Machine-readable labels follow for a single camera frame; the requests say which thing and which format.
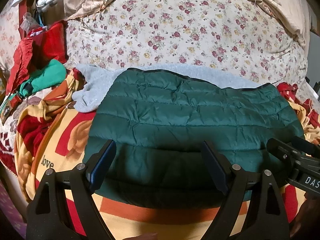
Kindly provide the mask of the dark green puffer jacket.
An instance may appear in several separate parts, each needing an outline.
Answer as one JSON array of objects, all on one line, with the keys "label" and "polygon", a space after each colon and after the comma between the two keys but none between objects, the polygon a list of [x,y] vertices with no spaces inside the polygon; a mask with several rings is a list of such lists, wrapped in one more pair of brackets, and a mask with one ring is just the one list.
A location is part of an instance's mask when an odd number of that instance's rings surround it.
[{"label": "dark green puffer jacket", "polygon": [[218,206],[223,195],[203,162],[204,141],[244,170],[269,169],[284,185],[270,138],[304,137],[276,87],[220,88],[166,70],[130,68],[116,77],[96,111],[84,160],[108,140],[116,157],[97,194],[154,209]]}]

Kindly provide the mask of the dark red striped cloth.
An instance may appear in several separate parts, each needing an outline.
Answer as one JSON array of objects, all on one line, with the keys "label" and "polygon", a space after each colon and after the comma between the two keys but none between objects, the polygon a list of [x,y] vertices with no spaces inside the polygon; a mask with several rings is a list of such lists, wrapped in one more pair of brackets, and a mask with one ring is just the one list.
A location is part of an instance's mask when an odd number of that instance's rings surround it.
[{"label": "dark red striped cloth", "polygon": [[281,96],[284,97],[287,101],[299,103],[299,100],[296,97],[296,93],[298,90],[298,85],[296,83],[291,85],[289,83],[282,82],[279,85],[277,85],[277,90],[281,94]]}]

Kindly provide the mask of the orange yellow red blanket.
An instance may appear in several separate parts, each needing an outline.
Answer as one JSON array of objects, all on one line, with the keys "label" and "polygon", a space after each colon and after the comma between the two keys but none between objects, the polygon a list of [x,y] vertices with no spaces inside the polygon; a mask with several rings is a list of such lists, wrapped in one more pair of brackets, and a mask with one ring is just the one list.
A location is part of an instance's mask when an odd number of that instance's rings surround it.
[{"label": "orange yellow red blanket", "polygon": [[[88,134],[96,110],[77,111],[73,93],[86,84],[79,70],[70,72],[66,79],[38,104],[30,105],[20,114],[16,139],[15,162],[21,190],[27,201],[33,200],[46,170],[56,172],[74,168],[84,160]],[[300,121],[302,139],[319,144],[319,113],[311,101],[289,102]],[[284,201],[291,236],[301,233],[319,216],[319,201],[310,194],[287,183],[281,164],[284,185],[279,185]],[[200,239],[217,217],[218,206],[191,209],[154,209],[126,204],[96,193],[93,200],[103,221],[116,239],[149,233],[157,239]]]}]

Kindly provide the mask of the teal green garment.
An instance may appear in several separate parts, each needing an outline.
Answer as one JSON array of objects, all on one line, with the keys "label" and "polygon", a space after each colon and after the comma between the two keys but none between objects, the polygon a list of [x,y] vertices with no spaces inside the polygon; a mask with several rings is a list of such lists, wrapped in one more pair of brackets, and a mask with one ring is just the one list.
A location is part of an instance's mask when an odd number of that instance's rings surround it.
[{"label": "teal green garment", "polygon": [[61,84],[66,75],[67,70],[64,65],[61,62],[52,59],[45,67],[33,72],[28,80],[23,81],[16,94],[24,99],[43,89]]}]

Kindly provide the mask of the light blue fleece garment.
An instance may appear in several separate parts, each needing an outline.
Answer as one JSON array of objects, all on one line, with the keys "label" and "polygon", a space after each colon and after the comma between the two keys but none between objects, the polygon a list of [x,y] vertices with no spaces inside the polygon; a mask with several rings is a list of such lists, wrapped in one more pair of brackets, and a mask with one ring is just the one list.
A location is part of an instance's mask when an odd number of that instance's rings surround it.
[{"label": "light blue fleece garment", "polygon": [[[196,66],[182,63],[166,63],[150,66],[137,66],[138,70],[168,70],[180,75],[208,81],[220,88],[257,88],[259,84],[249,81],[235,74],[206,66]],[[92,64],[77,64],[76,69],[84,76],[86,84],[82,89],[73,93],[74,108],[81,113],[94,111],[101,104],[103,98],[115,79],[127,68],[104,69]]]}]

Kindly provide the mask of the white floral quilt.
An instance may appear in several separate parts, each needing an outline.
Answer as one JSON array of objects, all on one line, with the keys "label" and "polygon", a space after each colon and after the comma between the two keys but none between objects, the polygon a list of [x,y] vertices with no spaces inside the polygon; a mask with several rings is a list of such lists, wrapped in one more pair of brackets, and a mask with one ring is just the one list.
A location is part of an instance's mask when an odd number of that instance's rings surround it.
[{"label": "white floral quilt", "polygon": [[66,43],[70,68],[182,63],[298,85],[308,68],[307,53],[284,26],[247,0],[115,0],[70,20]]}]

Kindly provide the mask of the red garment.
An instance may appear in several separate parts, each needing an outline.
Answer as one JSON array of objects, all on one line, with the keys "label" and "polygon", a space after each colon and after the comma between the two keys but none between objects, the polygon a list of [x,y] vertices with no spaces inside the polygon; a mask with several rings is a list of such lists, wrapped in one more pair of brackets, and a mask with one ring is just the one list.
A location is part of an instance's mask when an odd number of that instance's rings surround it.
[{"label": "red garment", "polygon": [[19,42],[13,55],[14,65],[7,81],[6,94],[15,91],[23,81],[29,79],[31,73],[42,69],[50,60],[67,62],[66,27],[67,22],[61,20],[49,30],[35,36],[28,35]]}]

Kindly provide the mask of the metal pot with plastic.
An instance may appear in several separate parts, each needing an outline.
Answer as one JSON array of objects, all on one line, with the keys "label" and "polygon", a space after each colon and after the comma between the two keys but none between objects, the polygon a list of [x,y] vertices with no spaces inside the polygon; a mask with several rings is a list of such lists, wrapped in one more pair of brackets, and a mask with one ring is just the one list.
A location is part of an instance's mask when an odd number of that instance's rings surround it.
[{"label": "metal pot with plastic", "polygon": [[36,12],[40,25],[52,25],[65,19],[63,0],[37,0]]}]

